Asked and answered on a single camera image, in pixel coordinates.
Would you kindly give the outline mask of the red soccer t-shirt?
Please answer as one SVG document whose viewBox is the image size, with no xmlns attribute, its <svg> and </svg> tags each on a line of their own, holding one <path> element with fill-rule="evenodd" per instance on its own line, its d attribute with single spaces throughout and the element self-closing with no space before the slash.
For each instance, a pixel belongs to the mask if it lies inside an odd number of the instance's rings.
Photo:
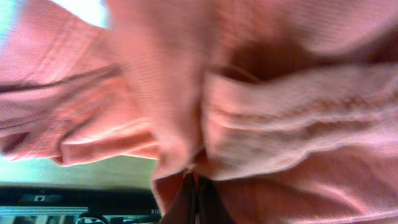
<svg viewBox="0 0 398 224">
<path fill-rule="evenodd" d="M 397 222 L 396 1 L 2 1 L 1 154 L 157 161 L 235 223 Z"/>
</svg>

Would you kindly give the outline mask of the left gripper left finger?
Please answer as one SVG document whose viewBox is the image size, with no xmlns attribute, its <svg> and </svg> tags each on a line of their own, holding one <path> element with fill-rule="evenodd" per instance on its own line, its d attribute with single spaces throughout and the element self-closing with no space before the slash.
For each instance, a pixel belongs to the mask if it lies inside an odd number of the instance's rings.
<svg viewBox="0 0 398 224">
<path fill-rule="evenodd" d="M 196 184 L 192 173 L 186 174 L 183 185 L 171 208 L 160 220 L 160 224 L 196 223 Z"/>
</svg>

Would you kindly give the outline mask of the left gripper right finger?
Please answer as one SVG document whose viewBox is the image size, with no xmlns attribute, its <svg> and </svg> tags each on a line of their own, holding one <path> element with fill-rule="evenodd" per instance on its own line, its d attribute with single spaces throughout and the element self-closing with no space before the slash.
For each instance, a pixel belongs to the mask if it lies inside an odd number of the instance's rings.
<svg viewBox="0 0 398 224">
<path fill-rule="evenodd" d="M 198 215 L 200 224 L 235 224 L 213 182 L 198 180 Z"/>
</svg>

